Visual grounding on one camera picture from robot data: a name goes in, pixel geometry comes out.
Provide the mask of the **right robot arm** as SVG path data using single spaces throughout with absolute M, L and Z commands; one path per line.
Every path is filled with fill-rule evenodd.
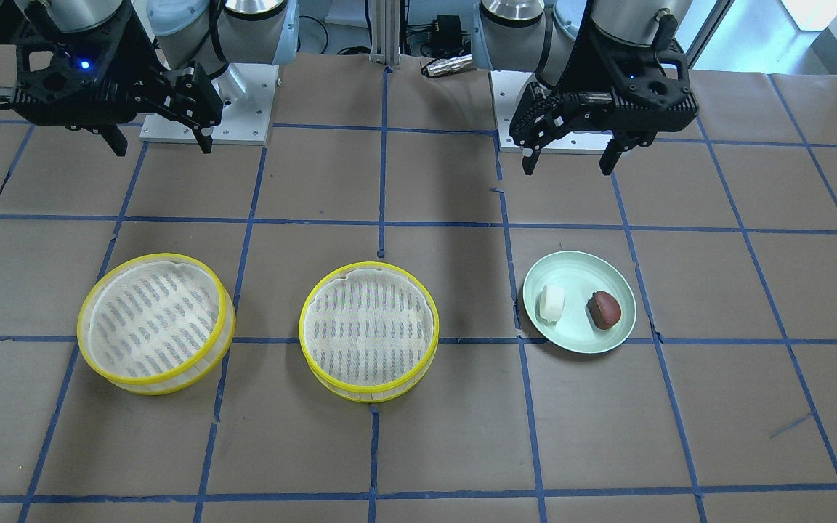
M 235 64 L 289 64 L 295 1 L 150 1 L 146 30 L 129 1 L 19 1 L 17 78 L 0 110 L 37 126 L 86 130 L 118 156 L 120 126 L 153 113 L 181 123 L 204 153 L 228 102 L 219 79 Z

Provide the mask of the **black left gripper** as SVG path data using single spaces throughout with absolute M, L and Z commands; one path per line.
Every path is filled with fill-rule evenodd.
M 552 89 L 529 83 L 509 123 L 509 136 L 522 146 L 524 175 L 534 174 L 542 146 L 568 132 L 613 133 L 600 158 L 602 175 L 610 176 L 632 146 L 651 143 L 651 134 L 687 128 L 700 106 L 676 28 L 674 21 L 654 21 L 650 44 L 632 46 L 588 21 L 560 79 Z

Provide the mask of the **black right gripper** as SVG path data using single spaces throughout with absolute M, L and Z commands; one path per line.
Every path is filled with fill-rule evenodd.
M 38 126 L 99 134 L 117 158 L 119 128 L 155 113 L 192 130 L 201 152 L 214 144 L 224 103 L 198 62 L 169 69 L 135 11 L 25 11 L 16 42 L 16 80 L 0 87 L 0 110 Z

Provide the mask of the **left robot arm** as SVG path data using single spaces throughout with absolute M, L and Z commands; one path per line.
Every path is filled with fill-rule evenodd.
M 687 1 L 482 1 L 475 4 L 474 65 L 531 75 L 509 139 L 532 174 L 541 151 L 570 133 L 608 132 L 604 175 L 661 132 L 687 128 L 700 106 L 676 32 Z

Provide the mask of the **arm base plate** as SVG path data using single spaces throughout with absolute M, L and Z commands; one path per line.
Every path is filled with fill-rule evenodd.
M 224 103 L 222 122 L 214 126 L 215 145 L 266 145 L 280 67 L 275 64 L 230 64 L 213 80 Z M 168 145 L 195 145 L 192 130 L 159 115 L 144 118 L 140 140 Z
M 498 124 L 498 142 L 501 151 L 508 153 L 522 153 L 521 146 L 515 145 L 514 139 L 509 136 L 509 127 L 512 117 L 522 101 L 525 87 L 535 81 L 535 74 L 529 72 L 517 72 L 517 70 L 493 70 L 490 74 L 490 82 L 493 93 L 493 110 Z M 658 110 L 649 110 L 638 107 L 634 115 L 619 115 L 615 120 L 622 128 L 630 131 L 647 131 L 657 128 L 658 132 L 672 128 L 679 120 L 680 113 L 671 110 L 670 113 Z M 575 155 L 599 156 L 607 148 L 607 143 L 613 138 L 611 130 L 577 130 L 554 140 L 541 149 L 541 153 L 575 153 Z

